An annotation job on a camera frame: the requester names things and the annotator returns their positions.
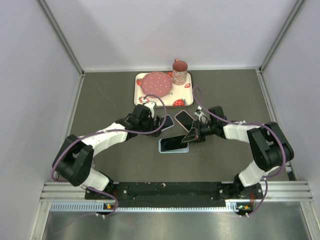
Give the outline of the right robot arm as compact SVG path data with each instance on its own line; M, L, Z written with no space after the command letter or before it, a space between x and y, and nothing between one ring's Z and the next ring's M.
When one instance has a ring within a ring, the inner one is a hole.
M245 198L269 173L294 158L294 150L276 122L262 125L245 121L228 121L221 106L208 110L210 120L195 120L183 143L201 143L206 136L215 135L250 145L253 161L234 177L231 195Z

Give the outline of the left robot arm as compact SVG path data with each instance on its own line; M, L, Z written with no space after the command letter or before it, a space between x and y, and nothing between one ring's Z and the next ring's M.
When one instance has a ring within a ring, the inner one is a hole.
M74 187L96 189L102 198L109 198L114 191L113 181L94 169L93 158L137 135L158 137L161 134L161 117L155 115L155 108L154 101L138 104L132 113L104 129L81 137L69 135L52 163L51 174L58 173Z

